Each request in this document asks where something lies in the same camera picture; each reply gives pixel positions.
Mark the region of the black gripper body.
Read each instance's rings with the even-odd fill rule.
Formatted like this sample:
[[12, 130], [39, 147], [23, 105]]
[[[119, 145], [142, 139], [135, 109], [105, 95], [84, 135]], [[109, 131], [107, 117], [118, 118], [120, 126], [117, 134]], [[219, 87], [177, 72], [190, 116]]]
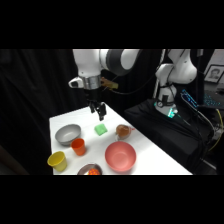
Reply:
[[99, 108], [104, 105], [102, 101], [102, 89], [93, 89], [85, 91], [87, 103], [90, 107]]

